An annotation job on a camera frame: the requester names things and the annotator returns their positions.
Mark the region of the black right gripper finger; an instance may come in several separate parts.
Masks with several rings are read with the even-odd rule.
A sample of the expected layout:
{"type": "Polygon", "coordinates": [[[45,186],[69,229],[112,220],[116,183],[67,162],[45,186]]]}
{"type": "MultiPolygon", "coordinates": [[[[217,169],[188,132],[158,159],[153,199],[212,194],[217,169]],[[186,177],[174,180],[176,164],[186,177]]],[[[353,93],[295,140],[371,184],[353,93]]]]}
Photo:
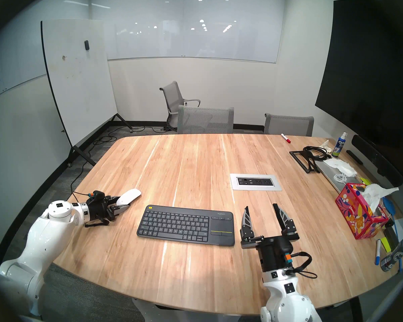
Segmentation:
{"type": "Polygon", "coordinates": [[[248,206],[245,207],[242,216],[240,235],[241,241],[251,241],[255,238],[248,206]]]}
{"type": "Polygon", "coordinates": [[[296,229],[293,219],[291,219],[287,215],[287,213],[281,207],[279,207],[278,204],[273,203],[273,208],[275,210],[275,214],[278,219],[278,223],[281,227],[281,235],[282,236],[299,236],[297,233],[297,229],[296,229]]]}

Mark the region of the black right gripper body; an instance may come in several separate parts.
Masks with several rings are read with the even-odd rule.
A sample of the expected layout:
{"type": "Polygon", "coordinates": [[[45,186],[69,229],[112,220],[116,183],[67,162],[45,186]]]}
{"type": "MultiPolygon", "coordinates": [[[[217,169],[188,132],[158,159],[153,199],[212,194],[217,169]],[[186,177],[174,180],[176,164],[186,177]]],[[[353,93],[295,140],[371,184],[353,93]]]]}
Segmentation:
{"type": "Polygon", "coordinates": [[[299,239],[299,236],[258,236],[251,241],[241,241],[241,247],[255,248],[259,254],[262,271],[269,272],[292,267],[292,242],[299,239]]]}

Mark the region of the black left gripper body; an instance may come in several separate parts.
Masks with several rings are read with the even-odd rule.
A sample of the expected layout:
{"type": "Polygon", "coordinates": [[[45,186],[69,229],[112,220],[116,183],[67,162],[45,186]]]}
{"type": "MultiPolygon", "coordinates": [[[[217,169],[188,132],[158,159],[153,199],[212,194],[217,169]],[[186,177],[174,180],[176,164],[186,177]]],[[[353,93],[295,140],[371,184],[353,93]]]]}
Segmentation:
{"type": "Polygon", "coordinates": [[[100,223],[110,223],[115,221],[115,215],[108,214],[108,206],[106,203],[106,198],[88,198],[87,199],[87,207],[90,220],[96,221],[100,220],[100,223]]]}

